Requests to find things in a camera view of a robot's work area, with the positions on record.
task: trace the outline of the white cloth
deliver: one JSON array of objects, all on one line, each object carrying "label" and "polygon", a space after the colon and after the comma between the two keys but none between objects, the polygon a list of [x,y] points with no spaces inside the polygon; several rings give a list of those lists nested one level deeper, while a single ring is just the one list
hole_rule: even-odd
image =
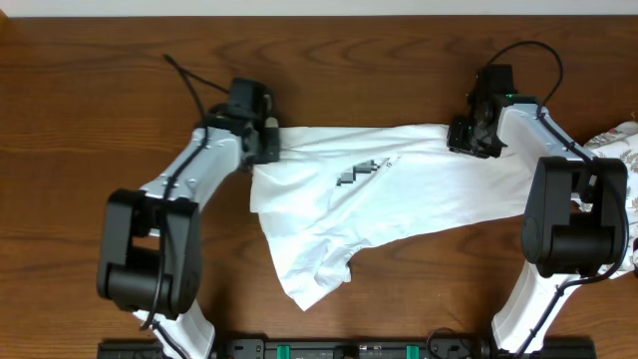
[{"label": "white cloth", "polygon": [[250,209],[303,310],[350,281],[347,262],[362,248],[523,213],[533,174],[518,156],[454,154],[447,134],[443,125],[281,129],[280,161],[255,166]]}]

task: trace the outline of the wooden table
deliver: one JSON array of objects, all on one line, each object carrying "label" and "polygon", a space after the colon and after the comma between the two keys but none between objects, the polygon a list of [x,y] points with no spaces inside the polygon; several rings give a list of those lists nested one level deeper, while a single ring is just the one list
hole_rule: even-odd
[{"label": "wooden table", "polygon": [[[267,84],[285,126],[391,127],[448,122],[493,53],[542,40],[566,70],[552,116],[584,142],[638,111],[637,38],[631,17],[10,20],[0,34],[0,357],[91,358],[103,338],[150,337],[95,281],[108,195],[159,174],[197,121],[161,54],[221,84]],[[503,60],[523,92],[542,96],[555,81],[542,51]],[[302,312],[277,280],[249,186],[232,176],[202,219],[198,300],[220,336],[481,331],[523,264],[520,217],[423,235],[358,253],[352,283]],[[590,335],[600,358],[634,357],[637,297],[631,275],[579,289],[551,333]]]}]

